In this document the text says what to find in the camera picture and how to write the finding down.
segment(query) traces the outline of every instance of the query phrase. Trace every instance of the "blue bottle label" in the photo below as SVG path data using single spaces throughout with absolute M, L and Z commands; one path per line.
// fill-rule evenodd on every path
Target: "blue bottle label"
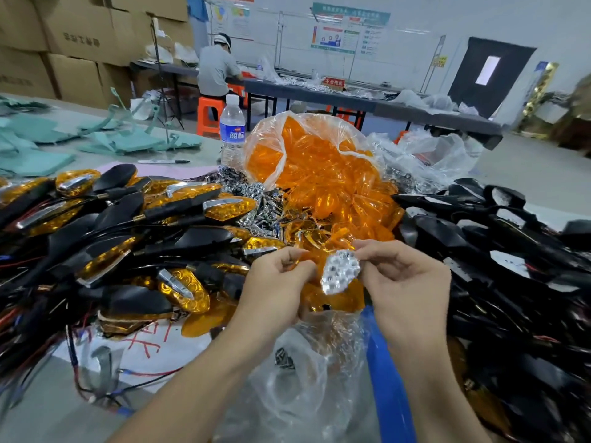
M 234 143 L 240 145 L 244 143 L 246 126 L 228 126 L 220 123 L 220 137 L 226 143 Z

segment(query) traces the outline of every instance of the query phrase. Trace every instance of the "person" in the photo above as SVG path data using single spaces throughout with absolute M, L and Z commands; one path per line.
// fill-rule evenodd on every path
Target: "person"
M 236 64 L 232 54 L 232 39 L 227 34 L 216 34 L 213 46 L 207 46 L 199 53 L 199 76 L 197 85 L 201 96 L 226 101 L 227 94 L 237 94 L 226 84 L 226 77 L 234 76 L 242 81 L 242 71 Z M 243 108 L 244 98 L 240 97 L 240 108 Z M 213 111 L 213 119 L 218 121 L 218 112 Z
M 356 241 L 360 278 L 407 392 L 418 443 L 490 443 L 454 377 L 446 320 L 451 274 L 400 241 Z M 312 261 L 286 247 L 255 261 L 232 320 L 199 357 L 109 439 L 206 443 L 249 373 L 292 325 Z

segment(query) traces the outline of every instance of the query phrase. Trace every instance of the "gray shirt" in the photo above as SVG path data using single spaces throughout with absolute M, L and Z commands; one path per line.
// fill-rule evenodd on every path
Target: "gray shirt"
M 206 96 L 224 96 L 228 92 L 226 77 L 240 74 L 232 55 L 220 45 L 208 46 L 199 53 L 199 91 Z

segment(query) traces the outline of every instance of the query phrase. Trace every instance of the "stacked cardboard boxes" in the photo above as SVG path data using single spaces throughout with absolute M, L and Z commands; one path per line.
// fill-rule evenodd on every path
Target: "stacked cardboard boxes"
M 147 56 L 152 17 L 165 32 L 160 46 L 193 46 L 186 0 L 2 0 L 0 91 L 53 97 L 53 81 L 64 101 L 107 108 L 118 103 L 114 87 L 129 106 L 129 62 Z M 40 68 L 50 69 L 43 81 Z

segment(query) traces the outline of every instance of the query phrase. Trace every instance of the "green poster header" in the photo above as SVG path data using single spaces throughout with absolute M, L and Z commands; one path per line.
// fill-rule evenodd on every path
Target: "green poster header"
M 389 12 L 378 12 L 376 10 L 358 9 L 356 7 L 325 5 L 314 3 L 312 5 L 314 15 L 334 15 L 343 17 L 361 18 L 364 25 L 386 26 L 390 20 Z

